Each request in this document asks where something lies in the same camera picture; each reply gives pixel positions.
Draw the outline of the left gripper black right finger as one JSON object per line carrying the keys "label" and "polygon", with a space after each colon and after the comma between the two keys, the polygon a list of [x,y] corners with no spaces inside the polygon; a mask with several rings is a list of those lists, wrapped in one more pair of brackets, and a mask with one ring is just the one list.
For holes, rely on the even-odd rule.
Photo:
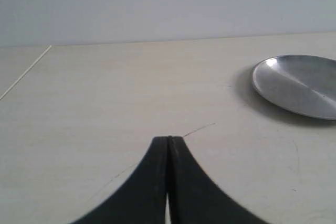
{"label": "left gripper black right finger", "polygon": [[167,143],[171,223],[266,223],[209,178],[182,137],[169,136]]}

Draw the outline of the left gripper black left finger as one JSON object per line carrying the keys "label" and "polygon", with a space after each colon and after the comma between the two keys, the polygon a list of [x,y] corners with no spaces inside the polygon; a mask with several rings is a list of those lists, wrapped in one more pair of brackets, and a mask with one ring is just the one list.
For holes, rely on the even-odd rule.
{"label": "left gripper black left finger", "polygon": [[168,137],[155,137],[129,178],[74,223],[165,223]]}

